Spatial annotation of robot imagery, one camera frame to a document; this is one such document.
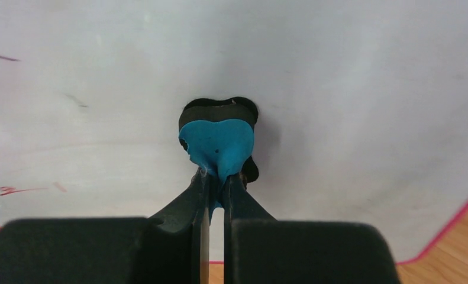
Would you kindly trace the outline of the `pink framed whiteboard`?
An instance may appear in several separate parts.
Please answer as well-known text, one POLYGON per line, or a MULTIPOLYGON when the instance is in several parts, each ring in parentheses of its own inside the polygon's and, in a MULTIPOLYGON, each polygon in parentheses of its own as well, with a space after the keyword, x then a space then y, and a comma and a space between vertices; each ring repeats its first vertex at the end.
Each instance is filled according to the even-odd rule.
POLYGON ((395 258, 468 200, 468 1, 0 1, 0 224, 152 215, 195 98, 260 111, 248 191, 395 258))

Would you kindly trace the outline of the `blue black foam eraser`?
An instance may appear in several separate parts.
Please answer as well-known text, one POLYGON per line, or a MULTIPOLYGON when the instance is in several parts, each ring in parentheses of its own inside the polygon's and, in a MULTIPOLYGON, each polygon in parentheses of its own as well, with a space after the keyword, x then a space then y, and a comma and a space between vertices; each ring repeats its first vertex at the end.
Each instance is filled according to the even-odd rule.
POLYGON ((179 117, 178 139, 192 163, 218 179, 209 198, 209 210, 222 207, 227 178, 241 175, 244 184, 259 177, 252 153, 259 110, 245 97, 190 101, 179 117))

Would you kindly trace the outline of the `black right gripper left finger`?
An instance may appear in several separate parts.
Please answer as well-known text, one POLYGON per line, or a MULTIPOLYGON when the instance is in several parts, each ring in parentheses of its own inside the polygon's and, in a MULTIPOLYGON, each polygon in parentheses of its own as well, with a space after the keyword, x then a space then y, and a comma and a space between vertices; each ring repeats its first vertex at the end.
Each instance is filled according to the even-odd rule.
POLYGON ((148 218, 8 222, 0 229, 0 283, 207 283, 211 186, 197 171, 148 218))

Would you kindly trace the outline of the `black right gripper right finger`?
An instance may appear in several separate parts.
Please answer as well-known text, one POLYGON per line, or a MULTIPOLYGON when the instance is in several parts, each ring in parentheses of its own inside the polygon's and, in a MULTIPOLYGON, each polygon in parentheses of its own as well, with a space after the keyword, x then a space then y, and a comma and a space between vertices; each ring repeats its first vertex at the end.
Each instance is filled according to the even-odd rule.
POLYGON ((278 221, 230 176, 223 190, 225 283, 399 283, 389 246, 360 222, 278 221))

